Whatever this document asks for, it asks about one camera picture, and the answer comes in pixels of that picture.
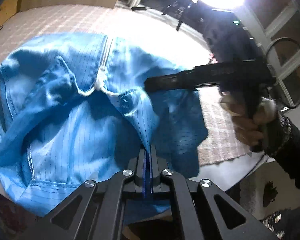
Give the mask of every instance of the silver bolt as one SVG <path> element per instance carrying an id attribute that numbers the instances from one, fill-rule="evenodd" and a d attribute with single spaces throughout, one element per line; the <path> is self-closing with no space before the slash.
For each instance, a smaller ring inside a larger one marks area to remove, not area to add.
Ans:
<path id="1" fill-rule="evenodd" d="M 166 176 L 171 176 L 172 173 L 173 173 L 173 171 L 170 170 L 170 169 L 165 169 L 165 170 L 162 171 L 162 174 L 166 175 Z"/>
<path id="2" fill-rule="evenodd" d="M 211 186 L 211 181 L 208 180 L 208 179 L 203 179 L 203 180 L 201 181 L 201 185 L 202 185 L 203 187 L 210 187 L 210 186 Z"/>
<path id="3" fill-rule="evenodd" d="M 93 180 L 87 180 L 85 183 L 84 183 L 84 186 L 85 187 L 93 187 L 95 185 L 95 182 Z"/>
<path id="4" fill-rule="evenodd" d="M 132 175 L 132 173 L 133 173 L 132 170 L 124 170 L 124 171 L 122 172 L 122 174 L 123 174 L 124 176 L 130 176 L 130 175 Z"/>

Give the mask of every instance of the blue striped fabric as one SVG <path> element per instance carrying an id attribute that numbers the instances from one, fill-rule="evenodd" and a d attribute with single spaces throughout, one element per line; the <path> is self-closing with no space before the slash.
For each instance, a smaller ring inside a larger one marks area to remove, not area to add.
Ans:
<path id="1" fill-rule="evenodd" d="M 102 91 L 84 96 L 102 62 Z M 0 181 L 7 194 L 43 216 L 86 179 L 103 181 L 126 168 L 140 145 L 149 150 L 151 143 L 173 169 L 196 176 L 196 147 L 207 136 L 197 91 L 143 90 L 147 77 L 181 70 L 101 34 L 45 35 L 16 49 L 0 65 Z M 129 202 L 127 223 L 169 206 L 148 202 L 132 214 L 139 207 Z"/>

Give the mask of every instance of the human hand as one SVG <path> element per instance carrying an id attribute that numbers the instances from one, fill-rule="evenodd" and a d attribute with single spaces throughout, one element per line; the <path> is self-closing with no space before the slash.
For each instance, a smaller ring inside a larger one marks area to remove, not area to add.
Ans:
<path id="1" fill-rule="evenodd" d="M 245 105 L 237 102 L 231 95 L 223 96 L 220 105 L 231 114 L 237 139 L 248 146 L 258 145 L 259 140 L 267 137 L 258 130 L 258 127 L 270 123 L 277 117 L 276 103 L 268 98 L 262 98 L 253 119 L 247 117 Z"/>

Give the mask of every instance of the blue garment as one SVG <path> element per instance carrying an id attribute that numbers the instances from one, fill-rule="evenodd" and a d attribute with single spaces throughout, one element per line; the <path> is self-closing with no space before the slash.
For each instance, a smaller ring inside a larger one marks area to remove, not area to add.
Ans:
<path id="1" fill-rule="evenodd" d="M 140 145 L 185 177 L 199 171 L 207 136 L 197 91 L 148 95 L 150 76 L 183 67 L 124 39 L 62 33 L 36 37 L 0 65 L 0 181 L 7 194 L 43 216 L 82 182 L 109 179 Z M 135 210 L 140 203 L 129 203 Z M 126 221 L 168 208 L 144 204 Z"/>

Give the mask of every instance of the person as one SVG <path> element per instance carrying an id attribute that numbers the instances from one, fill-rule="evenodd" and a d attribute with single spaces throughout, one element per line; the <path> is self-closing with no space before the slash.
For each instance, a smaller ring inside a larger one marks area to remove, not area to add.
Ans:
<path id="1" fill-rule="evenodd" d="M 277 110 L 273 100 L 262 98 L 253 119 L 246 117 L 245 106 L 225 95 L 220 102 L 232 116 L 236 137 L 242 143 L 254 146 L 263 140 L 265 154 L 274 158 L 295 179 L 300 189 L 300 130 Z M 263 224 L 279 239 L 300 239 L 300 207 L 280 210 L 263 220 Z"/>

